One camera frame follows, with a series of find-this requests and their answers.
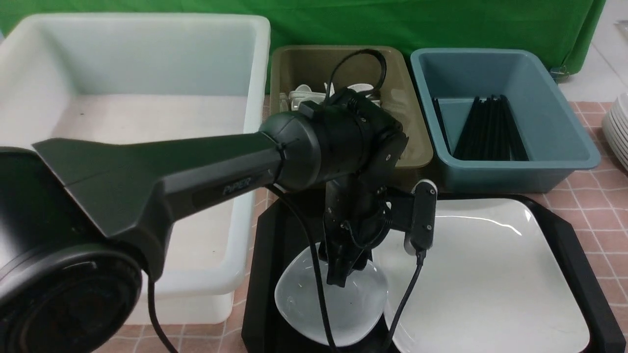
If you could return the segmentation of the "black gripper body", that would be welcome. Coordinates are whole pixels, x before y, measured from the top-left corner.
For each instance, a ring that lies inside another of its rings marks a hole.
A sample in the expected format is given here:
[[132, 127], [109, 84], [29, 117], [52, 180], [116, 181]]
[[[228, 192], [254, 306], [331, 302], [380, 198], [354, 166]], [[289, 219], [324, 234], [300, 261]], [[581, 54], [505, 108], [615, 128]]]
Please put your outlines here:
[[356, 179], [334, 179], [325, 185], [320, 257], [331, 268], [363, 268], [368, 253], [390, 232], [391, 210], [386, 188], [368, 190]]

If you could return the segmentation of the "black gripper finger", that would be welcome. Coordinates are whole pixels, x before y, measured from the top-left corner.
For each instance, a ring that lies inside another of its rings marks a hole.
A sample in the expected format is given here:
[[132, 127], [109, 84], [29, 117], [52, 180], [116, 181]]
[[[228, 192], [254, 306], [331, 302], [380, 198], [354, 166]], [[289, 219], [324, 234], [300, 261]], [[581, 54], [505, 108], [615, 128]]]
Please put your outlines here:
[[327, 264], [326, 284], [345, 287], [350, 275], [366, 267], [366, 253], [327, 250]]

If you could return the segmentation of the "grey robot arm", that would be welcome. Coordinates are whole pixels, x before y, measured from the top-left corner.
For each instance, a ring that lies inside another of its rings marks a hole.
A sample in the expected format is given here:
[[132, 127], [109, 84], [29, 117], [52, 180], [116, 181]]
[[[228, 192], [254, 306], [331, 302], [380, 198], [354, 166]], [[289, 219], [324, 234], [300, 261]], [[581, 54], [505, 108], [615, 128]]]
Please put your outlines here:
[[1, 148], [1, 351], [90, 353], [163, 274], [174, 224], [258, 188], [354, 182], [376, 197], [402, 125], [365, 94], [269, 116], [257, 132]]

